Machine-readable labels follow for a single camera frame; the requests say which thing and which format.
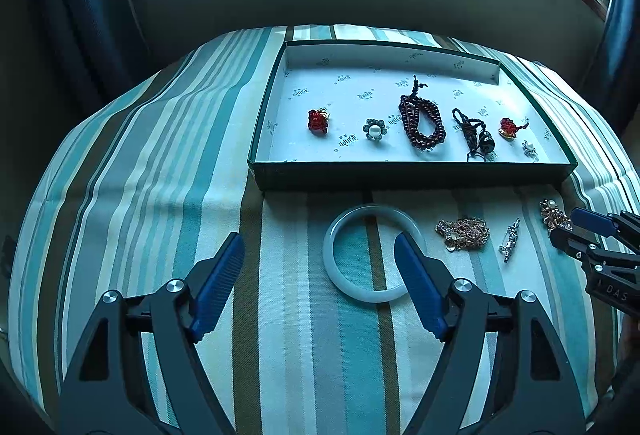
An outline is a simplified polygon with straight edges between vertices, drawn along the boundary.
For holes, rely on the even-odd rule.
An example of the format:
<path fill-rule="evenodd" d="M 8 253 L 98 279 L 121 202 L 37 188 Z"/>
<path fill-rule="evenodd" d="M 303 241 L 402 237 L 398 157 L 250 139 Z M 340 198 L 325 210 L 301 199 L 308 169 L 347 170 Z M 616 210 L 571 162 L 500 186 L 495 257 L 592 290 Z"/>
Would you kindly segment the gold pearl flower brooch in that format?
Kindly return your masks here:
<path fill-rule="evenodd" d="M 548 233 L 552 233 L 554 229 L 573 230 L 573 225 L 565 212 L 559 207 L 553 199 L 544 199 L 540 203 L 540 218 Z"/>

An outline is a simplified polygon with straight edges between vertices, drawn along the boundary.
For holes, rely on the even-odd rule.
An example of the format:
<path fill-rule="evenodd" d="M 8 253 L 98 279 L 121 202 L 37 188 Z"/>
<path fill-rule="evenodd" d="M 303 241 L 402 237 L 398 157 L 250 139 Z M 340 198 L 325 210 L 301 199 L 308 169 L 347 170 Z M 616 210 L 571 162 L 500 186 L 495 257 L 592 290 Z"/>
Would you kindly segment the silver rhinestone bar brooch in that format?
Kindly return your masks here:
<path fill-rule="evenodd" d="M 499 244 L 498 252 L 502 255 L 503 262 L 509 262 L 516 244 L 518 243 L 518 229 L 520 229 L 521 218 L 517 218 L 513 223 L 506 227 L 506 233 Z"/>

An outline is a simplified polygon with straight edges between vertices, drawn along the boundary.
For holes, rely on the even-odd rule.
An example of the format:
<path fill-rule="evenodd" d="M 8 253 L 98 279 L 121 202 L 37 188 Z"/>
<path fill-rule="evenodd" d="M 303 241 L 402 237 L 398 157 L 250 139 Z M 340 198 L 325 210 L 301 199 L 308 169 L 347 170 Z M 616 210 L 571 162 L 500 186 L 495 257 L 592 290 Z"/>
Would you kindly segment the pale jade bangle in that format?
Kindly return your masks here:
<path fill-rule="evenodd" d="M 373 288 L 373 269 L 367 232 L 344 233 L 350 223 L 363 218 L 384 218 L 399 227 L 426 251 L 426 241 L 418 224 L 397 208 L 363 204 L 349 209 L 332 221 L 322 243 L 322 261 L 329 279 L 349 299 L 364 304 L 390 303 L 407 294 L 403 283 L 383 290 Z"/>

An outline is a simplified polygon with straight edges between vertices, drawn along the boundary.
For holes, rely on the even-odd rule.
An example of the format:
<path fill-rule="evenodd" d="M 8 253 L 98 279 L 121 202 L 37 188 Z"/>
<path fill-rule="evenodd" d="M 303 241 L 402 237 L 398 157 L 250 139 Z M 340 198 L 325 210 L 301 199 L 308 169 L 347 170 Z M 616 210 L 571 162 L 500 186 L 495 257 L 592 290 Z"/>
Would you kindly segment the red knot gold charm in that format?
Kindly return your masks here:
<path fill-rule="evenodd" d="M 498 133 L 505 140 L 515 140 L 516 136 L 518 136 L 518 132 L 526 130 L 528 125 L 528 122 L 517 125 L 512 119 L 505 117 L 500 120 Z"/>

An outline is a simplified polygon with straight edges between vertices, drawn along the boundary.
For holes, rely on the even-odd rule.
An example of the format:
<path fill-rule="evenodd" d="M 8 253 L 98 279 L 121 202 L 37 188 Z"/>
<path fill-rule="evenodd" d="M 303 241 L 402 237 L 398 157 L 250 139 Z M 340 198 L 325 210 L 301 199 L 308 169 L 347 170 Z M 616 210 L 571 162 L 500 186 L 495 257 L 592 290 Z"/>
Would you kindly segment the black cord bead pendant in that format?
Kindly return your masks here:
<path fill-rule="evenodd" d="M 466 161 L 475 157 L 487 161 L 495 151 L 495 140 L 488 132 L 486 123 L 477 118 L 469 118 L 466 114 L 462 114 L 459 108 L 452 110 L 452 117 L 468 145 L 469 151 L 466 154 Z"/>

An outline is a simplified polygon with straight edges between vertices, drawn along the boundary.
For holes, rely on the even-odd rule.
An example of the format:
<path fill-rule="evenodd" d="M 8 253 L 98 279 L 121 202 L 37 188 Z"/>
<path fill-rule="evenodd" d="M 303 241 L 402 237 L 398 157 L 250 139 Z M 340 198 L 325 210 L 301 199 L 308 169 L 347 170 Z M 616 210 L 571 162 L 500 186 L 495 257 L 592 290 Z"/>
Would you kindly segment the silver pearl flower brooch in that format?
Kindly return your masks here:
<path fill-rule="evenodd" d="M 386 124 L 383 120 L 369 118 L 362 127 L 363 133 L 366 134 L 367 140 L 372 142 L 380 142 L 387 134 Z"/>

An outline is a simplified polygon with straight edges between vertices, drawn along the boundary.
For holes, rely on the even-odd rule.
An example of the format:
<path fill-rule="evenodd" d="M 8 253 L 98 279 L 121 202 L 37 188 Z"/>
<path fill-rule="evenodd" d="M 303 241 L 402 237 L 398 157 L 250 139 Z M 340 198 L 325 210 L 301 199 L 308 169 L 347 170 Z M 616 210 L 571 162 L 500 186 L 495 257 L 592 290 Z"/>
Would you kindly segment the shallow green jewelry tray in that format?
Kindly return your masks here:
<path fill-rule="evenodd" d="M 326 135 L 308 111 L 326 108 Z M 495 140 L 487 161 L 466 161 L 459 108 Z M 515 140 L 498 129 L 528 122 Z M 369 118 L 387 134 L 367 140 Z M 576 169 L 547 110 L 505 62 L 438 47 L 363 40 L 284 44 L 259 107 L 248 165 L 265 192 L 451 189 L 554 184 Z"/>

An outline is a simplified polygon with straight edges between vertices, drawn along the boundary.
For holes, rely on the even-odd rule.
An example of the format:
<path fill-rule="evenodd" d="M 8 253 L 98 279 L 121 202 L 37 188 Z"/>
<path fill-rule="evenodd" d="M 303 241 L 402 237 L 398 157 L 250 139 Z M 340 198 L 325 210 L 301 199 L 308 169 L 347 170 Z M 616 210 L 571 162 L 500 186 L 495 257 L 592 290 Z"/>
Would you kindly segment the striped teal tablecloth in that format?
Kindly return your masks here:
<path fill-rule="evenodd" d="M 232 31 L 200 46 L 72 129 L 26 212 L 9 291 L 17 382 L 48 415 L 70 356 L 106 290 L 153 292 L 212 256 L 246 245 L 242 273 L 198 356 L 242 434 L 398 434 L 442 347 L 408 299 L 361 304 L 332 285 L 326 229 L 341 212 L 380 203 L 407 212 L 427 251 L 485 291 L 534 291 L 565 346 L 585 411 L 622 360 L 620 319 L 585 292 L 579 266 L 555 251 L 540 203 L 637 211 L 639 175 L 610 125 L 555 72 L 508 53 L 567 137 L 577 168 L 559 187 L 261 192 L 248 149 L 268 76 L 285 41 L 371 39 L 492 57 L 484 46 L 421 31 L 335 25 Z M 509 262 L 498 252 L 521 218 Z"/>

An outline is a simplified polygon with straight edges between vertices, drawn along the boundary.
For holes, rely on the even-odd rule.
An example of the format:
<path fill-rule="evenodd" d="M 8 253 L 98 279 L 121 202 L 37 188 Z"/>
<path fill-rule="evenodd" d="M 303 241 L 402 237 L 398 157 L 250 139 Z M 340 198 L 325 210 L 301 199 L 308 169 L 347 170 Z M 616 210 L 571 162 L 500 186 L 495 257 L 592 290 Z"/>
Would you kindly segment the dark blue right curtain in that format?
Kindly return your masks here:
<path fill-rule="evenodd" d="M 639 106 L 639 0 L 611 0 L 582 97 L 622 135 Z"/>

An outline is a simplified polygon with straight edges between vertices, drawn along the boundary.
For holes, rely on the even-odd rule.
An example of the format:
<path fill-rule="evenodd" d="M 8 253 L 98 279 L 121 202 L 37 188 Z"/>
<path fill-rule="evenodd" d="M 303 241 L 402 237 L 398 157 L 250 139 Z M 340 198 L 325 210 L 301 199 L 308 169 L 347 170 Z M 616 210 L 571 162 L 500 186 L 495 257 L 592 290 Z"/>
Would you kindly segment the dark blue curtain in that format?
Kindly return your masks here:
<path fill-rule="evenodd" d="M 622 135 L 639 106 L 639 0 L 611 0 L 582 97 Z"/>
<path fill-rule="evenodd" d="M 153 69 L 132 0 L 26 0 L 64 102 L 93 114 Z"/>

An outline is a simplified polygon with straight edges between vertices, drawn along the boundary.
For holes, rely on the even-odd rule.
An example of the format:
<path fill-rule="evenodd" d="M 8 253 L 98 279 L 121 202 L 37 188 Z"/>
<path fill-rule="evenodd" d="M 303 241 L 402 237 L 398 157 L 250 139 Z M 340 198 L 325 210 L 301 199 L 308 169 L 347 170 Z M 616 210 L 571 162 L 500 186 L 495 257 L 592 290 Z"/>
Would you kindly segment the dark blue left curtain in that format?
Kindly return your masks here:
<path fill-rule="evenodd" d="M 93 114 L 153 69 L 132 0 L 26 0 L 64 102 Z"/>

